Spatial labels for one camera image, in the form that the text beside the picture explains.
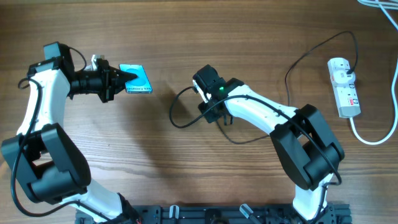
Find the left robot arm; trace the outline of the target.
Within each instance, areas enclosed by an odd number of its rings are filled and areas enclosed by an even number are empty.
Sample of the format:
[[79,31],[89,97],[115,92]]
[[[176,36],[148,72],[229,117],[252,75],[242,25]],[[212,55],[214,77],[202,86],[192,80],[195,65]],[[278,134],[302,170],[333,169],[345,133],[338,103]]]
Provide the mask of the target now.
[[95,223],[140,223],[140,214],[121,194],[91,178],[86,158],[63,128],[67,99],[96,94],[106,103],[137,76],[110,66],[102,55],[76,70],[72,51],[60,42],[45,45],[44,60],[32,64],[18,83],[30,91],[27,111],[17,134],[1,144],[12,171],[12,200],[21,213],[34,216],[18,199],[21,187],[31,202],[48,203],[53,212],[71,206]]

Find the blue Galaxy smartphone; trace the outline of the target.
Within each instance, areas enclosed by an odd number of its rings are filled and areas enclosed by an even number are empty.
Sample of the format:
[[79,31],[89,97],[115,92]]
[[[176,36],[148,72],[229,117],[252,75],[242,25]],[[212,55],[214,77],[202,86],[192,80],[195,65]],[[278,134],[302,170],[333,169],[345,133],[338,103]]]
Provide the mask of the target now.
[[151,94],[152,85],[147,77],[142,65],[120,64],[119,68],[123,72],[133,73],[137,78],[125,83],[126,93],[128,94]]

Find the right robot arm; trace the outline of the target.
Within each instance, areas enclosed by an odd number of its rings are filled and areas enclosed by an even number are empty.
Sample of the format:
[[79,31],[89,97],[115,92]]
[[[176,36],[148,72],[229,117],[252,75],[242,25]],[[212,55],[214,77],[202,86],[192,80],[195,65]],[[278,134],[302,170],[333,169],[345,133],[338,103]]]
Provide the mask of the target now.
[[320,219],[326,193],[340,178],[345,153],[321,112],[312,105],[297,109],[269,100],[241,80],[225,81],[210,65],[193,76],[193,87],[203,101],[198,108],[212,123],[241,118],[271,139],[283,170],[295,184],[293,208],[306,221]]

